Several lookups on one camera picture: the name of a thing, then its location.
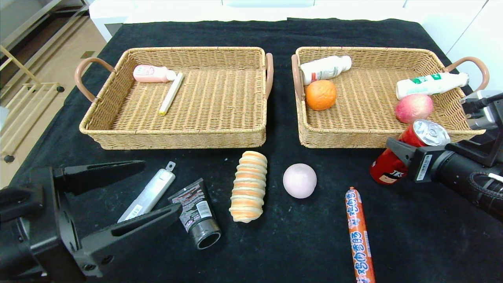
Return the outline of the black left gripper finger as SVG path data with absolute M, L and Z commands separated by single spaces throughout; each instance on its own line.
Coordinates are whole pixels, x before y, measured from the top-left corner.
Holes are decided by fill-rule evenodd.
M 171 204 L 92 233 L 81 240 L 74 260 L 86 277 L 103 277 L 129 262 L 143 245 L 178 221 L 182 211 L 181 204 Z
M 75 196 L 124 180 L 145 168 L 144 160 L 74 165 L 53 170 L 56 191 Z

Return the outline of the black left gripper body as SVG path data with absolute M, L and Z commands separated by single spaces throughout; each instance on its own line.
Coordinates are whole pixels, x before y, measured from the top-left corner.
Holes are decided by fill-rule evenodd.
M 1 190 L 1 282 L 83 283 L 73 254 L 79 249 L 64 193 L 53 169 L 30 173 L 25 184 Z

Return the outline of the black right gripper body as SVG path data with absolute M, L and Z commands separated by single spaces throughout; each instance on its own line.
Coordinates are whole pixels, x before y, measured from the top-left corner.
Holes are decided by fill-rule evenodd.
M 479 184 L 469 176 L 483 168 L 475 161 L 445 147 L 418 147 L 410 159 L 409 178 L 415 183 L 440 183 L 469 201 L 485 199 Z

